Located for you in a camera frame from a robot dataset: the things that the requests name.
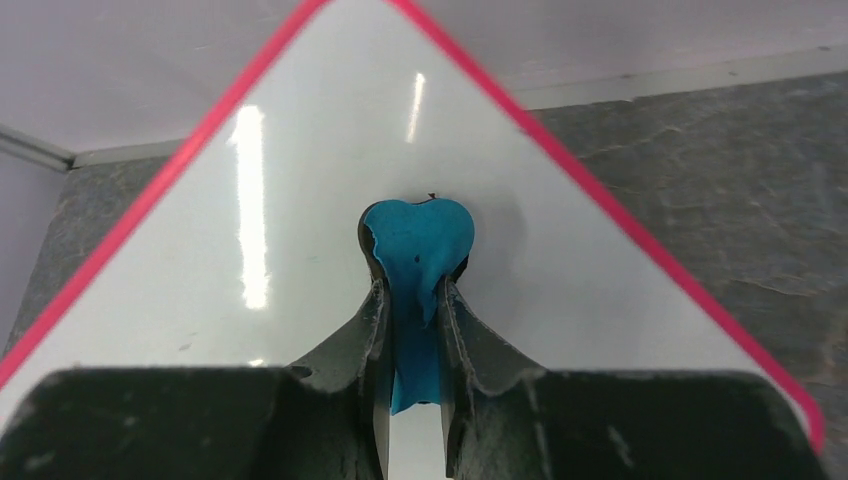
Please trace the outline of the blue black whiteboard eraser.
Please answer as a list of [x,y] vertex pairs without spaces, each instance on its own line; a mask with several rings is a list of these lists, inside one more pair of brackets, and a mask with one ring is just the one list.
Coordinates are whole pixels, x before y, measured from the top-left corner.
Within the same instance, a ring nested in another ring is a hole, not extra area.
[[459,202],[376,202],[359,223],[361,249],[375,278],[389,289],[394,354],[390,412],[440,402],[437,287],[467,266],[475,226]]

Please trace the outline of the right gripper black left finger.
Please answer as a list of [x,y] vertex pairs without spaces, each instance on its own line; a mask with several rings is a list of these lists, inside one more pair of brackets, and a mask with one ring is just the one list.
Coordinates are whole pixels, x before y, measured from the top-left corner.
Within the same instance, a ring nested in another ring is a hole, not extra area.
[[390,298],[286,366],[66,369],[1,438],[5,479],[383,479]]

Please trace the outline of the pink framed whiteboard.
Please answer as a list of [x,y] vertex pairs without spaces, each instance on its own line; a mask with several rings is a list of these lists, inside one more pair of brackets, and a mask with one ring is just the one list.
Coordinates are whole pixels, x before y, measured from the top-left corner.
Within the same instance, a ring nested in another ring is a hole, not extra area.
[[[432,197],[475,226],[446,277],[531,360],[754,374],[818,455],[811,396],[409,1],[307,1],[289,17],[2,360],[1,438],[60,370],[300,359],[386,283],[360,246],[366,209]],[[383,479],[450,478],[439,371],[438,404],[393,415],[390,396]]]

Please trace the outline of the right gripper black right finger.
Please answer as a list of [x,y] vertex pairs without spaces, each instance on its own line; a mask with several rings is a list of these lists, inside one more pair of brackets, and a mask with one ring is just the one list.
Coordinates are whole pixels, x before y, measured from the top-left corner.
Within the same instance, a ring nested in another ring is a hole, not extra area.
[[823,479],[794,412],[732,370],[551,370],[436,295],[453,479]]

